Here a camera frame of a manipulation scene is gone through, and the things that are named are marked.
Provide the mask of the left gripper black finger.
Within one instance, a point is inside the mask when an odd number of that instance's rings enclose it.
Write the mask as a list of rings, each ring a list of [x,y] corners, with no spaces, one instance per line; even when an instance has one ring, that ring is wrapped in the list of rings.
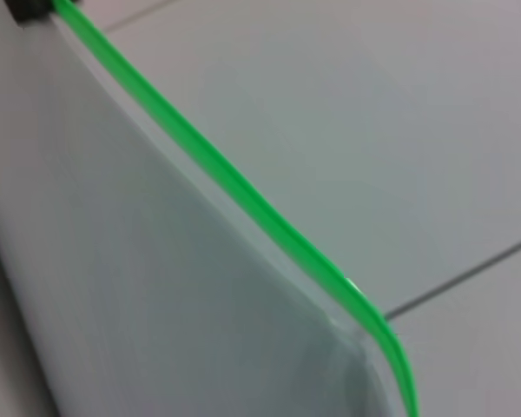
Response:
[[[47,19],[55,12],[52,0],[7,0],[16,23],[33,23]]]

